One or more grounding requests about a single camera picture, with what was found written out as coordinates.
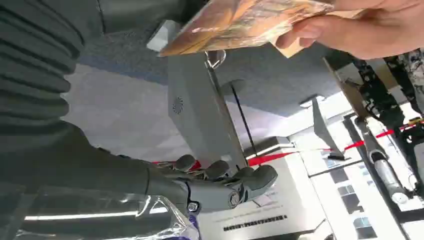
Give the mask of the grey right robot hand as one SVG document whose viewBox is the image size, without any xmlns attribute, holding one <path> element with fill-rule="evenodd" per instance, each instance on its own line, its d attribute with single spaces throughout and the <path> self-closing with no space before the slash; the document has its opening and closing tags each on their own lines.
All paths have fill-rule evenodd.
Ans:
<svg viewBox="0 0 424 240">
<path fill-rule="evenodd" d="M 92 146 L 64 121 L 87 41 L 164 19 L 203 0 L 3 0 L 0 3 L 0 237 L 3 240 L 197 240 L 200 212 L 264 194 L 269 165 L 200 178 Z"/>
</svg>

